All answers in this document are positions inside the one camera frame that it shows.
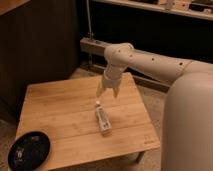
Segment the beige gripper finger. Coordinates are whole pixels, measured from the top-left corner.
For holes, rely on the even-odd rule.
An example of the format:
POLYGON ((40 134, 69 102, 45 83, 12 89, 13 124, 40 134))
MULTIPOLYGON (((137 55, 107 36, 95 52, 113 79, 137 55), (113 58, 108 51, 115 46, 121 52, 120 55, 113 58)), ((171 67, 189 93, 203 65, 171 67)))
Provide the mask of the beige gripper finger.
POLYGON ((114 87, 113 88, 113 96, 116 98, 119 94, 119 87, 114 87))
POLYGON ((100 82, 100 83, 98 84, 98 87, 97 87, 96 96, 97 96, 97 97, 100 97, 104 91, 105 91, 105 89, 104 89, 102 83, 100 82))

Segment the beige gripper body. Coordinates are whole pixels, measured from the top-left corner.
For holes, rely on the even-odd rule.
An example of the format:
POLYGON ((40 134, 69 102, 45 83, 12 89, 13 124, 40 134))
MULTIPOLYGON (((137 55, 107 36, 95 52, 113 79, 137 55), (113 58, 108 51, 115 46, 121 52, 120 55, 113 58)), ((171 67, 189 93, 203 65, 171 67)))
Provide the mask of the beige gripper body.
POLYGON ((110 69, 107 68, 101 79, 101 87, 103 89, 112 88, 117 89, 121 84, 123 71, 119 68, 110 69))

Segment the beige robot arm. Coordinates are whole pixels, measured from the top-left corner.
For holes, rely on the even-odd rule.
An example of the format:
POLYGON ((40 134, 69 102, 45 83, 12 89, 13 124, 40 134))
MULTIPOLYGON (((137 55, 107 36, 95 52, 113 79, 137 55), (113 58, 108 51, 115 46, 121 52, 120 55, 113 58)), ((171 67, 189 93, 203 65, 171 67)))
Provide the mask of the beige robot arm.
POLYGON ((213 171, 213 64, 141 53, 130 43, 105 47, 107 67, 98 94, 119 91, 134 69, 169 85, 163 123, 161 171, 213 171))

